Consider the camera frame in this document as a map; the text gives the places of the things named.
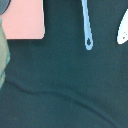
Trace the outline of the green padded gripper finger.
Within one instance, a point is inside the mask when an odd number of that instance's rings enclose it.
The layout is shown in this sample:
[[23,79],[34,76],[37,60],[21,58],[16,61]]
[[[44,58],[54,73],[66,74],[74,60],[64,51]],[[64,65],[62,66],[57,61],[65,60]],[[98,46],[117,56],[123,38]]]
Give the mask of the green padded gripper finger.
[[0,89],[5,81],[5,69],[10,61],[10,52],[0,19]]

